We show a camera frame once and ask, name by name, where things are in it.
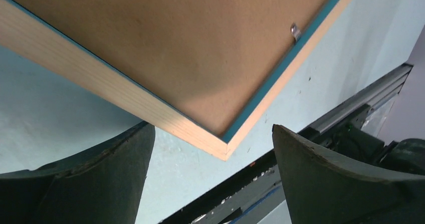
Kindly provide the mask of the brown frame backing board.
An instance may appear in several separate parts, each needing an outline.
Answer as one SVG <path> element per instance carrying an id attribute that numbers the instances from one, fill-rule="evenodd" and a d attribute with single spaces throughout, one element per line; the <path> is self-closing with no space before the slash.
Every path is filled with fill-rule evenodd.
<path id="1" fill-rule="evenodd" d="M 216 135 L 327 0 L 15 0 Z"/>

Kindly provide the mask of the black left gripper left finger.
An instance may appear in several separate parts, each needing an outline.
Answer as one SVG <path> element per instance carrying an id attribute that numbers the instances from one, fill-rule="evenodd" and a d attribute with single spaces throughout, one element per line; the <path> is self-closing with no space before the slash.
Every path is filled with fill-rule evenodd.
<path id="1" fill-rule="evenodd" d="M 134 223 L 155 141 L 141 122 L 35 170 L 1 175 L 1 223 Z"/>

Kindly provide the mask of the wooden picture frame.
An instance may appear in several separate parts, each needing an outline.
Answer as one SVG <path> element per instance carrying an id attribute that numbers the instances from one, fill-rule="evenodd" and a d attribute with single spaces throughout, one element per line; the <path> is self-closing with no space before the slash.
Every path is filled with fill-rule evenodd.
<path id="1" fill-rule="evenodd" d="M 352 0 L 327 0 L 256 89 L 234 122 L 216 135 L 105 62 L 15 0 L 1 0 L 1 45 L 123 110 L 227 160 Z"/>

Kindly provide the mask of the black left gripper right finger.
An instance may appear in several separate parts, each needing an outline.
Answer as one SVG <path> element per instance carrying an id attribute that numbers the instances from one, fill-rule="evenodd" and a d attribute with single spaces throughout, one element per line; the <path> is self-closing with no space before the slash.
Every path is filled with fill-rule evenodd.
<path id="1" fill-rule="evenodd" d="M 292 223 L 424 223 L 424 176 L 366 164 L 272 128 Z"/>

